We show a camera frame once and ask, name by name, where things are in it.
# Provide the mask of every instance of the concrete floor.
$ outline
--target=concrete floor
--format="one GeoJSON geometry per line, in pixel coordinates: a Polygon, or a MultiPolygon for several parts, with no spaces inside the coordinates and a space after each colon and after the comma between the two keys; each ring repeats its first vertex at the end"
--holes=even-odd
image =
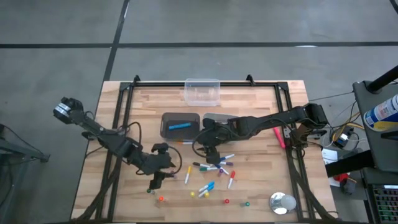
{"type": "MultiPolygon", "coordinates": [[[[0,0],[0,44],[111,43],[123,0],[0,0]]],[[[397,41],[388,0],[131,0],[121,42],[397,41]]],[[[50,153],[33,162],[13,223],[69,219],[87,142],[53,118],[63,96],[95,110],[110,49],[0,49],[0,123],[50,153]]],[[[308,97],[351,91],[396,66],[398,47],[119,49],[111,80],[305,80],[308,97]]],[[[353,95],[317,101],[329,120],[353,95]]],[[[349,111],[335,120],[343,122],[349,111]]],[[[361,201],[336,199],[344,220],[361,201]]]]}

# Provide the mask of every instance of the wooden table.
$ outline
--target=wooden table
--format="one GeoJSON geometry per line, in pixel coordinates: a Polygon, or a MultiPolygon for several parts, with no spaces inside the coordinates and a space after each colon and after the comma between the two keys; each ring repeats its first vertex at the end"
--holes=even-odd
{"type": "MultiPolygon", "coordinates": [[[[96,121],[105,128],[111,128],[120,82],[104,82],[98,103],[96,121]]],[[[303,81],[288,81],[293,106],[308,103],[303,81]]],[[[138,121],[142,126],[144,151],[150,152],[153,144],[164,142],[159,134],[160,120],[166,112],[223,113],[236,116],[265,116],[278,112],[275,90],[270,87],[222,87],[221,106],[192,107],[184,102],[183,87],[142,87],[133,93],[130,122],[138,121]]],[[[138,139],[136,127],[129,136],[138,139]]],[[[193,167],[188,184],[184,184],[187,168],[192,162],[205,163],[195,155],[191,145],[168,142],[182,154],[183,165],[177,180],[166,179],[155,195],[146,192],[152,176],[136,175],[134,166],[123,164],[119,181],[118,196],[114,214],[115,222],[276,222],[297,221],[293,212],[276,215],[269,208],[269,197],[274,192],[292,195],[289,170],[285,151],[279,146],[271,129],[262,131],[248,141],[230,142],[217,147],[221,156],[235,154],[229,161],[235,170],[232,188],[226,188],[229,177],[217,177],[216,171],[200,172],[193,167]],[[191,198],[190,192],[209,181],[215,180],[215,189],[209,198],[191,198]],[[159,202],[159,196],[165,198],[159,202]],[[228,198],[230,203],[223,204],[228,198]],[[250,207],[241,208],[242,202],[250,202],[250,207]]],[[[91,142],[88,152],[99,146],[91,142]]],[[[305,166],[312,192],[328,211],[335,211],[335,204],[326,176],[325,166],[318,146],[309,146],[305,153],[305,166]]],[[[179,160],[173,151],[170,155],[177,165],[179,160]]],[[[90,155],[84,163],[80,184],[76,195],[72,218],[78,217],[98,193],[103,175],[106,150],[90,155]]],[[[108,210],[107,200],[104,209],[108,210]]]]}

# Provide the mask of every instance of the spray can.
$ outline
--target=spray can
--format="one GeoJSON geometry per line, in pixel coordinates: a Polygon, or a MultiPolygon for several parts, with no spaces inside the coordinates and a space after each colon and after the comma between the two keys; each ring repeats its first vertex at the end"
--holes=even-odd
{"type": "Polygon", "coordinates": [[[364,123],[374,131],[398,126],[398,94],[366,112],[363,118],[364,123]]]}

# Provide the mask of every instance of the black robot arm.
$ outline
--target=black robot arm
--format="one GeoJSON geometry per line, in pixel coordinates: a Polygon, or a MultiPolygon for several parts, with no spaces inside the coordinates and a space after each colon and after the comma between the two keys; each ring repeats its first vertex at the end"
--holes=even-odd
{"type": "Polygon", "coordinates": [[[247,140],[262,130],[292,123],[301,123],[298,129],[290,133],[291,140],[293,141],[292,145],[296,146],[297,144],[305,144],[307,136],[314,129],[325,127],[328,124],[328,120],[322,106],[315,103],[296,106],[291,110],[260,118],[253,116],[232,118],[226,124],[217,123],[212,119],[205,118],[203,120],[204,128],[195,138],[192,148],[197,153],[194,148],[195,142],[202,144],[202,150],[206,154],[203,157],[206,157],[207,163],[219,164],[220,154],[217,152],[215,146],[230,141],[247,140]]]}
{"type": "Polygon", "coordinates": [[[164,173],[161,169],[175,167],[171,162],[171,157],[167,152],[169,146],[166,143],[154,144],[152,152],[149,154],[142,151],[142,144],[136,140],[126,137],[126,127],[122,130],[106,129],[102,125],[88,117],[83,110],[80,101],[73,98],[62,98],[61,103],[53,110],[53,114],[65,124],[77,124],[87,132],[82,133],[87,139],[97,139],[106,149],[115,156],[123,158],[127,164],[138,167],[143,174],[155,174],[155,178],[150,183],[151,189],[160,188],[161,182],[165,177],[173,177],[174,173],[164,173]]]}

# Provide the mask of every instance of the red marker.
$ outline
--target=red marker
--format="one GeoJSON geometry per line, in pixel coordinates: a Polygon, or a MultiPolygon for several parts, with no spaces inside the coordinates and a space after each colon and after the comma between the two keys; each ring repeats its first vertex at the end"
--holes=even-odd
{"type": "Polygon", "coordinates": [[[280,146],[282,147],[282,149],[285,149],[286,148],[285,142],[284,142],[284,140],[282,139],[282,136],[279,133],[279,129],[278,128],[273,128],[273,130],[275,132],[276,138],[279,141],[280,146]]]}
{"type": "Polygon", "coordinates": [[[231,188],[232,180],[235,177],[235,171],[232,171],[231,177],[229,178],[229,184],[228,184],[228,189],[231,188]]]}

